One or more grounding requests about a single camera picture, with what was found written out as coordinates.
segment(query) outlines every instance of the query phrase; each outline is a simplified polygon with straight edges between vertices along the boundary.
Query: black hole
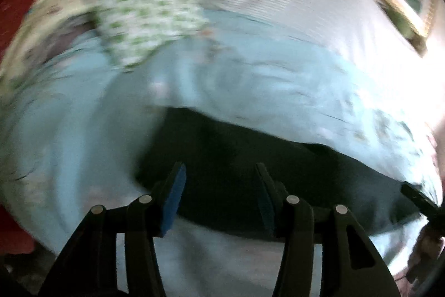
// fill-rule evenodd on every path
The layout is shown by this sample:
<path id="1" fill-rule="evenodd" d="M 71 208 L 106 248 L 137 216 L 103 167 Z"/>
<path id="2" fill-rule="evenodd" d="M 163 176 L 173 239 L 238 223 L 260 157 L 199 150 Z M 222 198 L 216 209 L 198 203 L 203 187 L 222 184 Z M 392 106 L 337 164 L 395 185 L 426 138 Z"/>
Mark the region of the black hole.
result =
<path id="1" fill-rule="evenodd" d="M 349 258 L 352 269 L 373 267 L 375 265 L 374 258 L 351 225 L 346 227 L 346 234 L 348 235 Z"/>

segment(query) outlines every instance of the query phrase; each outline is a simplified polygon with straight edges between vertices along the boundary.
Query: white fabric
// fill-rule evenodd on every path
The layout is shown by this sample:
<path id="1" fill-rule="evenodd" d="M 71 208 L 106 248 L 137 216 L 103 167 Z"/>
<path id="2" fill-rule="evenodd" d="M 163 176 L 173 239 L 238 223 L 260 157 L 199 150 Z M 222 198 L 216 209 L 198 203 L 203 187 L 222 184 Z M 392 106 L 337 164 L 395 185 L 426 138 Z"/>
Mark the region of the white fabric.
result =
<path id="1" fill-rule="evenodd" d="M 335 51 L 366 72 L 388 96 L 422 110 L 428 77 L 422 59 L 375 0 L 203 0 L 224 9 L 282 24 L 301 38 Z"/>

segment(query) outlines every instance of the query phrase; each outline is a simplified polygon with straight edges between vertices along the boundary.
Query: green fabric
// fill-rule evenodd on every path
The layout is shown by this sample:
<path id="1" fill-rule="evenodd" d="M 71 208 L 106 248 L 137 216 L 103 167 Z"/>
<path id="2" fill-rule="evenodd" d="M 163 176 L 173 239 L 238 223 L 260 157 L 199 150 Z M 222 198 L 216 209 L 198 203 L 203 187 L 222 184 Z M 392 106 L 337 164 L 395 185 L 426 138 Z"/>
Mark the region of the green fabric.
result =
<path id="1" fill-rule="evenodd" d="M 134 66 L 162 44 L 191 35 L 206 20 L 200 0 L 88 0 L 114 64 Z"/>

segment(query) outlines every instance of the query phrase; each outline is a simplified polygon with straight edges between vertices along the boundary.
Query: metal pin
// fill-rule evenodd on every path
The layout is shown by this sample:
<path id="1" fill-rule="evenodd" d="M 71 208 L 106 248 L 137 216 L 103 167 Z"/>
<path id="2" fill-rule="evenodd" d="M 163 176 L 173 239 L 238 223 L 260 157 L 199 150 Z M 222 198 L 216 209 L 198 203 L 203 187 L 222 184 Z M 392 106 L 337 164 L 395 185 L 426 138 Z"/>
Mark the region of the metal pin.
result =
<path id="1" fill-rule="evenodd" d="M 346 214 L 347 212 L 348 212 L 348 208 L 346 208 L 344 205 L 337 205 L 336 207 L 335 207 L 335 210 L 337 211 L 337 213 L 340 213 L 340 214 Z"/>
<path id="2" fill-rule="evenodd" d="M 148 203 L 150 203 L 151 199 L 152 199 L 151 196 L 143 195 L 143 196 L 139 197 L 139 203 L 148 204 Z"/>
<path id="3" fill-rule="evenodd" d="M 289 196 L 286 198 L 286 201 L 287 201 L 289 204 L 298 204 L 298 203 L 300 202 L 300 198 L 299 198 L 298 196 L 296 196 L 296 195 L 289 195 Z"/>
<path id="4" fill-rule="evenodd" d="M 91 212 L 93 214 L 101 214 L 104 211 L 104 207 L 102 205 L 95 205 L 91 208 Z"/>

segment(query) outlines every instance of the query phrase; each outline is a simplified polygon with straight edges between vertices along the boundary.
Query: green dotted fabric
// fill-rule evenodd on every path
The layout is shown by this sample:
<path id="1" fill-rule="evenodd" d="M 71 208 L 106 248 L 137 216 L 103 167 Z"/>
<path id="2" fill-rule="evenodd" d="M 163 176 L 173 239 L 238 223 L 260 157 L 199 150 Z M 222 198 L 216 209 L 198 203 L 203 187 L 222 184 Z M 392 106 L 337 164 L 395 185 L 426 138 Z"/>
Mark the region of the green dotted fabric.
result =
<path id="1" fill-rule="evenodd" d="M 87 0 L 116 65 L 131 67 L 206 24 L 200 0 Z"/>

